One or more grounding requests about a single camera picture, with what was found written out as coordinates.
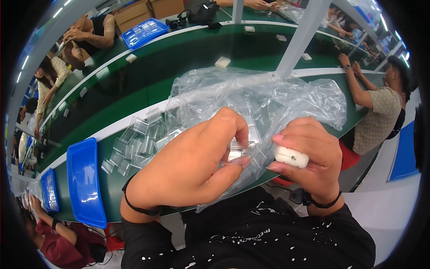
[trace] maroon t-shirt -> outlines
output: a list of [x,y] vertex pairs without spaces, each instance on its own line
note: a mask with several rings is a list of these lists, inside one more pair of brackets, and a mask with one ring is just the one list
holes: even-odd
[[36,232],[39,235],[45,235],[40,251],[46,259],[53,265],[64,269],[81,269],[85,265],[95,262],[91,257],[88,244],[105,245],[104,239],[100,235],[88,231],[88,228],[82,223],[71,223],[69,228],[76,232],[75,245],[60,236],[57,231],[52,230],[46,222],[39,220]]

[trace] beige cardigan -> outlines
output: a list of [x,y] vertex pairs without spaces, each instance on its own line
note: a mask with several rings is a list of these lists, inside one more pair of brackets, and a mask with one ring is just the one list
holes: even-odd
[[[57,72],[57,80],[55,81],[55,85],[59,88],[64,80],[72,73],[70,69],[67,68],[66,64],[58,57],[53,57],[51,59],[51,64],[54,70]],[[46,106],[43,104],[46,94],[49,92],[48,89],[42,82],[37,82],[37,88],[39,90],[39,100],[37,101],[37,114],[43,114]]]

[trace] white foam block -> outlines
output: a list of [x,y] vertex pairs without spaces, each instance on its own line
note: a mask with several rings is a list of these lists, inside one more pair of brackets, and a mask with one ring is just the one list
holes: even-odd
[[275,159],[278,162],[297,166],[299,168],[305,168],[309,162],[309,156],[306,154],[282,146],[276,146]]
[[276,39],[282,42],[287,42],[287,38],[283,35],[277,34]]
[[80,97],[83,97],[86,94],[86,92],[87,92],[87,89],[86,87],[84,87],[82,91],[79,93]]
[[216,61],[215,66],[220,68],[226,68],[230,64],[231,60],[229,58],[225,58],[221,56],[221,58]]
[[127,62],[129,62],[129,63],[132,63],[132,62],[134,62],[136,59],[137,59],[137,56],[136,56],[136,55],[134,55],[134,54],[130,54],[130,55],[128,55],[128,56],[127,56],[126,61],[127,61]]
[[245,26],[245,31],[247,31],[247,32],[255,32],[255,28],[253,26]]
[[312,60],[312,57],[311,57],[311,56],[309,56],[309,54],[307,54],[307,53],[303,53],[303,54],[301,55],[301,57],[302,57],[305,61],[310,61],[310,60]]

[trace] cardboard box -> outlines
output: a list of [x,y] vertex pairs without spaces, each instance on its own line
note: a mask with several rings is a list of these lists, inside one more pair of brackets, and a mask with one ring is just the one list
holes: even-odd
[[152,14],[146,2],[142,0],[118,10],[114,18],[121,33],[124,33],[139,23],[152,18]]
[[184,11],[183,0],[146,0],[156,19],[177,15]]

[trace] black wrist strap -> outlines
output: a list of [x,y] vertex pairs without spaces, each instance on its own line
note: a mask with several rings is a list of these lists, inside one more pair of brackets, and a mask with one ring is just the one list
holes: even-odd
[[57,222],[59,222],[58,219],[53,219],[52,220],[52,229],[55,231],[55,226],[57,226]]
[[134,207],[134,206],[132,206],[132,205],[130,204],[129,200],[127,200],[127,195],[126,195],[127,186],[129,185],[130,180],[132,180],[132,178],[133,178],[136,174],[132,175],[132,176],[129,178],[129,180],[127,180],[126,184],[124,185],[124,187],[123,187],[123,189],[122,189],[122,191],[124,192],[124,198],[125,198],[125,200],[126,200],[127,205],[128,205],[131,209],[133,209],[134,211],[139,212],[139,213],[142,213],[142,214],[145,214],[145,215],[148,215],[148,216],[156,216],[156,215],[160,214],[160,212],[161,212],[161,206],[158,206],[158,207],[153,208],[153,209],[143,209],[143,208],[138,208],[138,207]]
[[329,204],[319,204],[312,199],[310,193],[305,191],[303,188],[298,188],[290,192],[289,200],[296,204],[303,204],[305,206],[313,204],[318,208],[326,209],[326,208],[332,207],[339,200],[339,197],[341,196],[341,194],[342,194],[342,191],[339,191],[337,198]]

